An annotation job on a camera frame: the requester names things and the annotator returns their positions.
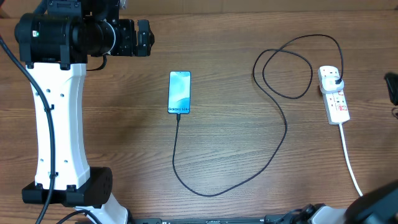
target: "smartphone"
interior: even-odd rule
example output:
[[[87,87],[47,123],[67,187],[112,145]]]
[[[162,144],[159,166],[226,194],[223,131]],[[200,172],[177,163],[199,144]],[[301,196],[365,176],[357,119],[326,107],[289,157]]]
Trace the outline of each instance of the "smartphone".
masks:
[[[191,72],[170,72],[169,113],[189,114],[191,105]]]

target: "blue screen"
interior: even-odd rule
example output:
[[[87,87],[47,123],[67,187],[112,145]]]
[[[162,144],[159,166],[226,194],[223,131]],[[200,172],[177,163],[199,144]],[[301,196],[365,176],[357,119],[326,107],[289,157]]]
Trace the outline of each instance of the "blue screen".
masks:
[[[170,72],[169,113],[189,114],[191,101],[191,73]]]

